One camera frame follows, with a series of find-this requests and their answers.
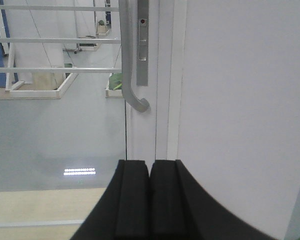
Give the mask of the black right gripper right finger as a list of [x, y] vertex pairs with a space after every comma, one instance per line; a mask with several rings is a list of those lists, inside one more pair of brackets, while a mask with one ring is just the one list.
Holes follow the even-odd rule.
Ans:
[[270, 240], [215, 200], [181, 160], [156, 160], [150, 173], [154, 240]]

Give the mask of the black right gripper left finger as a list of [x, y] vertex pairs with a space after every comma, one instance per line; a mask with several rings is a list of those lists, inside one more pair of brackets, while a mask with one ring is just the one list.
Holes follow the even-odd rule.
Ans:
[[98, 203], [73, 240], [147, 240], [149, 172], [143, 160], [119, 160]]

